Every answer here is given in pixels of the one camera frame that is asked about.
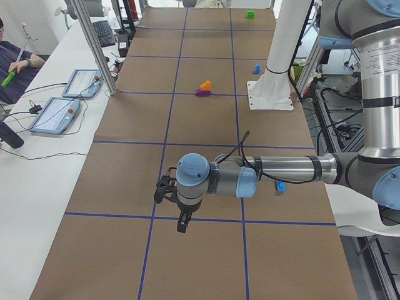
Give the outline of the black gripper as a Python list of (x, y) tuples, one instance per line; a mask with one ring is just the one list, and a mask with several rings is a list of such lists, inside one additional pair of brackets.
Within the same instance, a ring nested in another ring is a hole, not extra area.
[(177, 232), (186, 233), (191, 220), (191, 214), (196, 212), (201, 207), (201, 203), (202, 201), (199, 201), (196, 204), (184, 204), (181, 201), (177, 202), (177, 206), (181, 210), (177, 222)]

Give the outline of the seated person's hand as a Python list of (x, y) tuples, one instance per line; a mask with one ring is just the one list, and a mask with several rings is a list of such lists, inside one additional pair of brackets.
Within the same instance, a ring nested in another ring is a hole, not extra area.
[(29, 60), (22, 60), (18, 62), (12, 62), (9, 66), (8, 73), (16, 72), (19, 73), (22, 69), (28, 68), (30, 66)]

